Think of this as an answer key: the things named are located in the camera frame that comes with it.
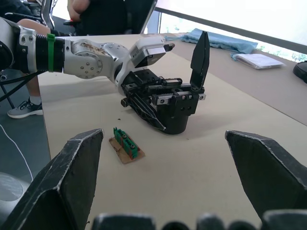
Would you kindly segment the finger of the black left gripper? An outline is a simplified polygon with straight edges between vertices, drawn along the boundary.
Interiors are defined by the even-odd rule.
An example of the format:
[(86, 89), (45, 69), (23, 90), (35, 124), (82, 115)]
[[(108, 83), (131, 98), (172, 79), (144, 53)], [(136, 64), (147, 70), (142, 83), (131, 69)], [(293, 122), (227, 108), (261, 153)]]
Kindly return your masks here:
[(124, 98), (124, 106), (130, 106), (135, 113), (150, 126), (161, 131), (166, 130), (166, 127), (158, 119), (157, 113), (153, 107), (137, 93), (126, 96)]
[(159, 85), (162, 86), (180, 86), (182, 84), (182, 79), (181, 78), (160, 78), (158, 81)]

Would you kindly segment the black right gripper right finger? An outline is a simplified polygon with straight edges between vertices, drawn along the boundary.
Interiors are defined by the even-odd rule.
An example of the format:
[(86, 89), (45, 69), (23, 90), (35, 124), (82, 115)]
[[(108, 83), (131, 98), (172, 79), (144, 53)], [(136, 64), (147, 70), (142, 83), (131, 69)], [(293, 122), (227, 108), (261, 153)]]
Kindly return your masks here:
[(244, 192), (259, 217), (269, 210), (307, 208), (307, 168), (272, 138), (228, 130)]

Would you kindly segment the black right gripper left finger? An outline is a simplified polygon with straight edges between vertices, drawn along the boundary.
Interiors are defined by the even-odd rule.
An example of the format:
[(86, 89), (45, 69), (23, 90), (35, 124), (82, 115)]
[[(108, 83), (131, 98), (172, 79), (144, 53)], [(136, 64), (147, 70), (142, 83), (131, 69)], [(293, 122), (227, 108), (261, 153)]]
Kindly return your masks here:
[(31, 182), (2, 230), (83, 230), (93, 203), (101, 128), (69, 139)]

